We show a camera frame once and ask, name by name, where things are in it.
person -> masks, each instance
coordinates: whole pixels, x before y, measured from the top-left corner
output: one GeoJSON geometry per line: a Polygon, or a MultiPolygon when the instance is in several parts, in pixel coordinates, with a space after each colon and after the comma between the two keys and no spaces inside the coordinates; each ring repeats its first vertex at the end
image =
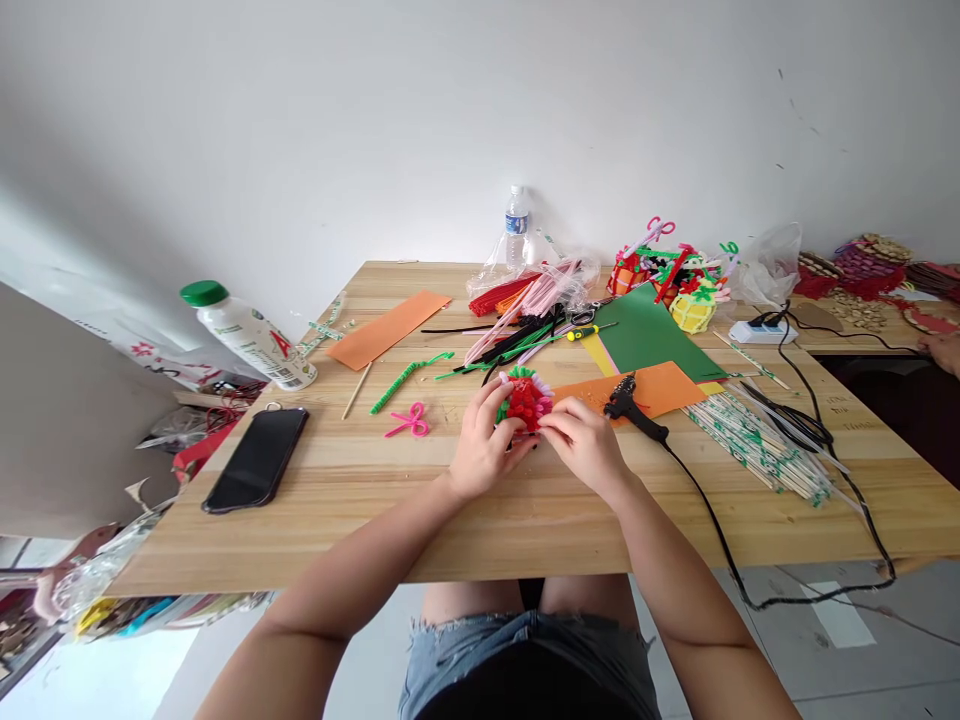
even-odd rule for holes
{"type": "MultiPolygon", "coordinates": [[[[537,447],[526,437],[508,450],[518,419],[494,427],[512,389],[484,386],[464,413],[449,468],[313,561],[238,647],[198,718],[322,715],[350,639],[444,526],[537,447]]],[[[627,468],[609,422],[566,398],[540,425],[619,521],[693,717],[799,718],[706,564],[627,468]]],[[[623,574],[547,578],[531,611],[517,581],[432,584],[399,716],[659,718],[647,650],[623,574]]]]}
{"type": "Polygon", "coordinates": [[[945,373],[960,377],[960,335],[924,335],[917,347],[945,373]]]}

orange foam sheet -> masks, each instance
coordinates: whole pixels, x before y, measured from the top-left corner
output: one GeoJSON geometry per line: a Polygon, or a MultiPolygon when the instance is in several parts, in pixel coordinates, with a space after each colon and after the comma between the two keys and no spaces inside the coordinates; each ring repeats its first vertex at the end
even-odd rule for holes
{"type": "Polygon", "coordinates": [[[452,298],[446,295],[421,290],[369,325],[347,335],[327,350],[327,355],[351,370],[362,370],[423,325],[450,300],[452,298]]]}
{"type": "MultiPolygon", "coordinates": [[[[626,375],[627,373],[553,388],[556,394],[553,399],[554,404],[565,397],[578,397],[598,415],[603,415],[603,406],[610,401],[610,393],[626,375]]],[[[643,410],[644,415],[655,418],[677,408],[696,405],[706,400],[707,396],[671,360],[637,370],[637,389],[633,393],[633,399],[643,410]]],[[[611,422],[616,427],[630,421],[620,418],[611,422]]]]}

scissors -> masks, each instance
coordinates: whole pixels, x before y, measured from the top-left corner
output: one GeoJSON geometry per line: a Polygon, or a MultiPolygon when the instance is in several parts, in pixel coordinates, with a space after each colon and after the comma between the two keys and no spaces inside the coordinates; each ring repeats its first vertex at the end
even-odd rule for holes
{"type": "Polygon", "coordinates": [[[677,229],[677,224],[675,222],[665,223],[663,222],[663,220],[660,219],[659,215],[654,215],[652,218],[650,218],[650,222],[647,223],[647,230],[653,230],[653,226],[656,225],[657,223],[662,223],[662,226],[660,227],[660,232],[657,233],[657,238],[659,238],[661,234],[669,235],[670,233],[672,233],[674,230],[677,229]]]}
{"type": "Polygon", "coordinates": [[[390,413],[390,415],[391,417],[395,417],[397,420],[403,420],[403,425],[395,427],[390,432],[385,433],[384,437],[393,437],[401,430],[406,430],[407,428],[410,428],[410,432],[413,433],[414,437],[423,437],[430,432],[430,426],[421,420],[423,417],[422,402],[415,402],[410,406],[410,417],[406,417],[400,413],[390,413]]]}
{"type": "Polygon", "coordinates": [[[593,321],[597,317],[597,310],[613,300],[616,300],[616,298],[609,297],[604,298],[603,300],[594,300],[592,303],[587,305],[586,310],[582,310],[573,315],[573,317],[570,318],[570,322],[574,325],[593,325],[593,321]]]}

bottle label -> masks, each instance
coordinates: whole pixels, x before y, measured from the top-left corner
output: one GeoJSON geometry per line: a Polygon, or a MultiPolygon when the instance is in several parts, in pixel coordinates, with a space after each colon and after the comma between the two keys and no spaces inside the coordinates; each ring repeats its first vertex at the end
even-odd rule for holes
{"type": "Polygon", "coordinates": [[[284,390],[308,385],[317,369],[270,321],[256,310],[253,320],[241,325],[211,328],[221,342],[251,366],[275,380],[284,390]]]}
{"type": "Polygon", "coordinates": [[[527,216],[516,217],[514,215],[506,215],[507,219],[507,232],[511,235],[523,235],[527,232],[527,216]]]}

smartphone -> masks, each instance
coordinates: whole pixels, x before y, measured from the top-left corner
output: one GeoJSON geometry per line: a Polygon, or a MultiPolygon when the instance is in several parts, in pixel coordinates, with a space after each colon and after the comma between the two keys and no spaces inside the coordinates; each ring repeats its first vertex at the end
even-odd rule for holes
{"type": "Polygon", "coordinates": [[[223,515],[273,500],[309,416],[303,408],[258,412],[201,509],[223,515]]]}

